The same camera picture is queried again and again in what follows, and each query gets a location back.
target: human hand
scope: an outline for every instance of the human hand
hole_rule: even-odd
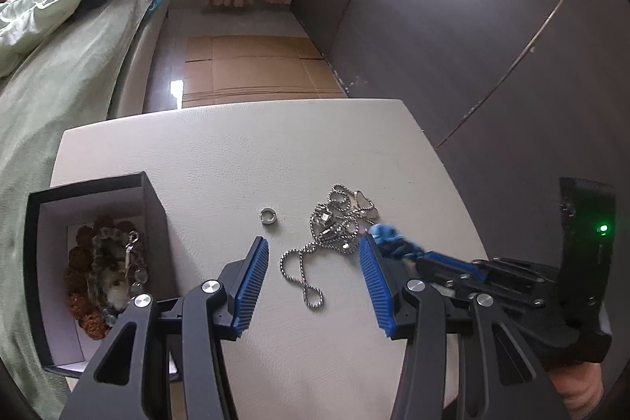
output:
[[[578,363],[547,371],[573,420],[582,420],[604,394],[599,363]]]

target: silver chain necklace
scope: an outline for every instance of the silver chain necklace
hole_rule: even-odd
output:
[[[304,274],[304,255],[317,249],[332,249],[342,255],[351,255],[358,246],[361,236],[369,226],[379,218],[379,211],[374,203],[361,191],[352,192],[345,185],[335,184],[328,193],[326,203],[317,203],[311,214],[311,235],[314,242],[308,242],[301,248],[290,249],[280,257],[280,272],[285,280],[302,287],[304,303],[315,309],[323,306],[324,294],[306,281]],[[288,256],[297,254],[300,262],[300,277],[291,276],[284,269]],[[319,300],[311,303],[308,293],[316,293]]]

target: blue cloth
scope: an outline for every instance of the blue cloth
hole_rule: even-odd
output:
[[[393,225],[377,223],[370,227],[370,235],[379,247],[380,254],[385,258],[394,260],[411,258],[415,260],[424,255],[424,250],[418,244],[399,235]]]

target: floor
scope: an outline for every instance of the floor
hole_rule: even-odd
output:
[[[302,26],[288,10],[200,13],[197,9],[171,7],[169,16],[162,25],[153,56],[144,113],[182,107],[187,80],[186,52],[189,38],[231,35],[307,38]]]

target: bedding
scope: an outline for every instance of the bedding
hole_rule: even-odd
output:
[[[57,419],[64,378],[40,366],[24,305],[27,195],[46,189],[65,130],[106,118],[120,67],[153,0],[111,0],[61,24],[0,81],[0,357],[43,420]]]
[[[11,73],[74,13],[81,0],[8,0],[0,4],[0,78]]]

